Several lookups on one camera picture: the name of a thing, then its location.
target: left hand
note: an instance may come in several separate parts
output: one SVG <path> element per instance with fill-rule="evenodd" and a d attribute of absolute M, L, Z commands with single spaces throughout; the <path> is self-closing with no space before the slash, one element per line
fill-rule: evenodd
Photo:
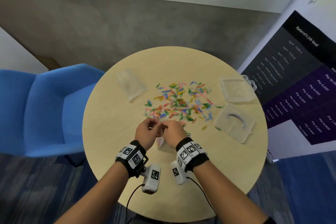
<path fill-rule="evenodd" d="M 157 137 L 161 137 L 161 122 L 158 119 L 147 118 L 137 127 L 134 140 L 138 140 L 141 146 L 148 151 Z"/>

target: hand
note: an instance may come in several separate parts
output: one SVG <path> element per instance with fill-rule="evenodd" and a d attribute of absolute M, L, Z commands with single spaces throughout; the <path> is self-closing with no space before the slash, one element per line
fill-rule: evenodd
<path fill-rule="evenodd" d="M 158 119 L 147 118 L 137 127 L 134 140 L 138 140 L 141 146 L 148 151 L 157 137 L 161 137 L 161 122 Z"/>
<path fill-rule="evenodd" d="M 187 137 L 181 122 L 166 120 L 162 122 L 163 137 L 170 147 L 176 148 L 177 144 Z"/>

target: black cable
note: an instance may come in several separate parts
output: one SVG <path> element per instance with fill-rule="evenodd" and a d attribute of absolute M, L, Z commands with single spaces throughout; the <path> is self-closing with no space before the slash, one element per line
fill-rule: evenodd
<path fill-rule="evenodd" d="M 209 200 L 208 200 L 208 198 L 207 198 L 207 196 L 206 196 L 204 190 L 201 188 L 201 186 L 198 185 L 198 183 L 195 182 L 195 181 L 194 181 L 193 179 L 191 179 L 190 177 L 187 177 L 187 178 L 190 179 L 190 180 L 192 180 L 192 181 L 193 181 L 193 182 L 194 182 L 194 183 L 201 189 L 201 191 L 203 192 L 203 194 L 204 194 L 204 196 L 205 196 L 205 199 L 208 201 L 208 204 L 210 205 L 211 209 L 212 209 L 212 210 L 215 212 L 215 214 L 217 215 L 215 209 L 213 209 L 212 205 L 210 204 L 210 202 L 209 202 Z"/>
<path fill-rule="evenodd" d="M 131 219 L 127 222 L 127 209 L 128 209 L 128 203 L 129 203 L 129 201 L 131 200 L 131 197 L 133 196 L 134 192 L 136 192 L 136 190 L 137 190 L 138 188 L 142 187 L 142 186 L 145 186 L 145 184 L 141 184 L 141 185 L 137 186 L 137 188 L 132 192 L 131 196 L 130 196 L 129 199 L 128 199 L 127 206 L 126 206 L 125 224 L 128 224 L 128 223 L 132 220 L 132 218 L 131 218 Z"/>

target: gray wall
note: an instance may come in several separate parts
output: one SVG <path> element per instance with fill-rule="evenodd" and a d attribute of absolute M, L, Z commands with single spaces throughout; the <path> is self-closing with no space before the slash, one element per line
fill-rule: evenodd
<path fill-rule="evenodd" d="M 237 69 L 278 17 L 160 0 L 0 0 L 0 26 L 31 53 L 102 70 L 157 46 L 202 50 Z"/>

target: wrist strap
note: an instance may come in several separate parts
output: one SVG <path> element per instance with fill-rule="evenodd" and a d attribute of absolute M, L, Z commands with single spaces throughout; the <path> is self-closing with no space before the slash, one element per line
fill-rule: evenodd
<path fill-rule="evenodd" d="M 129 178 L 133 176 L 138 178 L 148 161 L 148 157 L 146 156 L 146 150 L 140 145 L 139 141 L 134 140 L 118 152 L 115 161 L 126 167 Z"/>
<path fill-rule="evenodd" d="M 176 146 L 176 160 L 183 171 L 192 171 L 194 167 L 209 160 L 205 150 L 190 137 L 181 140 Z"/>

